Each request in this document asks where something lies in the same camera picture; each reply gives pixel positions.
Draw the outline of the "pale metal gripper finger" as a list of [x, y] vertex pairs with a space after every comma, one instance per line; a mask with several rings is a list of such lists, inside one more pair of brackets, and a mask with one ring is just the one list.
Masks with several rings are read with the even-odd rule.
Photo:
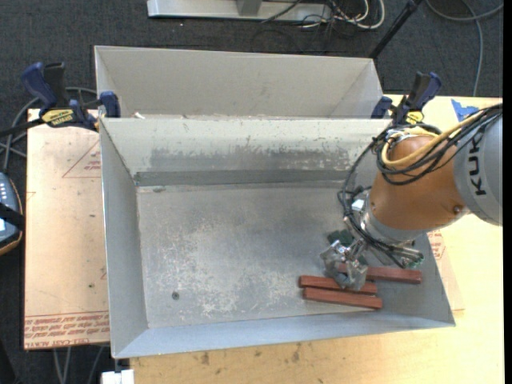
[[332, 278], [342, 289], [346, 289], [348, 284], [348, 276], [340, 271], [339, 266], [344, 264], [345, 256], [335, 247], [329, 247], [320, 254], [323, 260], [326, 275]]
[[348, 261], [346, 263], [347, 286], [359, 291], [366, 283], [366, 274], [368, 265], [361, 263], [359, 260]]

